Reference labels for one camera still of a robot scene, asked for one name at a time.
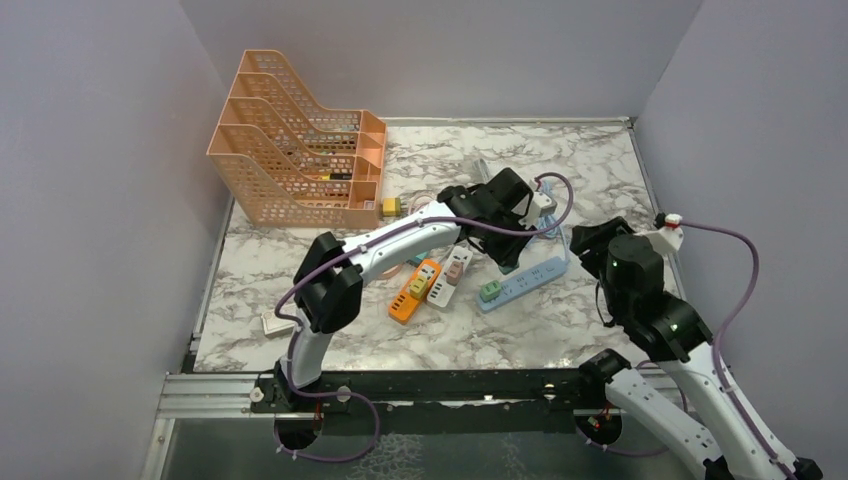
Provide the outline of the yellow cube plug adapter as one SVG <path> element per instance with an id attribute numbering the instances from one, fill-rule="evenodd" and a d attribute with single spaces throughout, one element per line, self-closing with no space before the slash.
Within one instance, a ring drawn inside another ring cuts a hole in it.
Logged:
<path id="1" fill-rule="evenodd" d="M 417 275 L 409 284 L 408 292 L 410 296 L 416 300 L 421 300 L 426 296 L 429 286 L 429 277 L 420 274 Z"/>

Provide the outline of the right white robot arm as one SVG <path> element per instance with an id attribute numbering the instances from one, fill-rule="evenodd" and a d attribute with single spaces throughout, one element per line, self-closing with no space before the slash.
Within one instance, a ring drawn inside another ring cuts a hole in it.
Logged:
<path id="1" fill-rule="evenodd" d="M 689 225 L 677 214 L 659 214 L 654 229 L 637 232 L 616 217 L 574 227 L 571 250 L 597 280 L 610 325 L 675 382 L 696 413 L 656 393 L 612 349 L 580 366 L 579 398 L 623 409 L 697 479 L 823 478 L 814 460 L 777 438 L 732 377 L 720 348 L 725 331 L 712 332 L 692 305 L 666 290 L 665 259 L 679 251 Z"/>

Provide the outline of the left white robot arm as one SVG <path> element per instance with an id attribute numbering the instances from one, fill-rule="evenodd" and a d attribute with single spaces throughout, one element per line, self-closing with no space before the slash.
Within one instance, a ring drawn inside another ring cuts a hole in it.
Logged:
<path id="1" fill-rule="evenodd" d="M 331 232 L 316 237 L 274 308 L 278 318 L 295 324 L 274 366 L 279 401 L 294 411 L 310 405 L 329 343 L 358 317 L 365 287 L 414 254 L 469 241 L 499 267 L 516 267 L 536 233 L 534 196 L 505 168 L 486 183 L 446 187 L 417 212 L 377 230 L 347 239 Z"/>

